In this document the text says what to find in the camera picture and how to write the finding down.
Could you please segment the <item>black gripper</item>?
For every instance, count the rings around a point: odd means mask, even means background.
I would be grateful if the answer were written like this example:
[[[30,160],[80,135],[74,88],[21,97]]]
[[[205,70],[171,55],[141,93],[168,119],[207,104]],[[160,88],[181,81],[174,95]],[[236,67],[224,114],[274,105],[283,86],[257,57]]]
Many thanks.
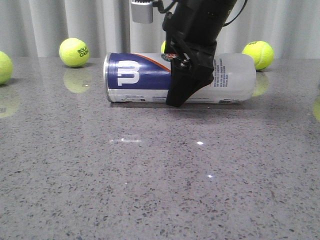
[[[166,104],[180,107],[195,92],[213,82],[217,37],[236,5],[235,0],[173,0],[165,9],[162,28],[170,61],[171,83]]]

